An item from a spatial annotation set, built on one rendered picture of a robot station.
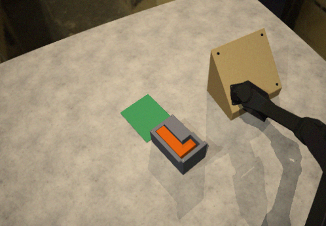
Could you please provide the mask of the orange l-shaped part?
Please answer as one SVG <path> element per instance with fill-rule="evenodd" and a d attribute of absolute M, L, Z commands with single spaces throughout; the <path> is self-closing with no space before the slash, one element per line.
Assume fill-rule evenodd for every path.
<path fill-rule="evenodd" d="M 159 128 L 156 133 L 175 151 L 181 158 L 196 148 L 196 144 L 190 139 L 182 145 L 177 138 L 165 127 Z"/>

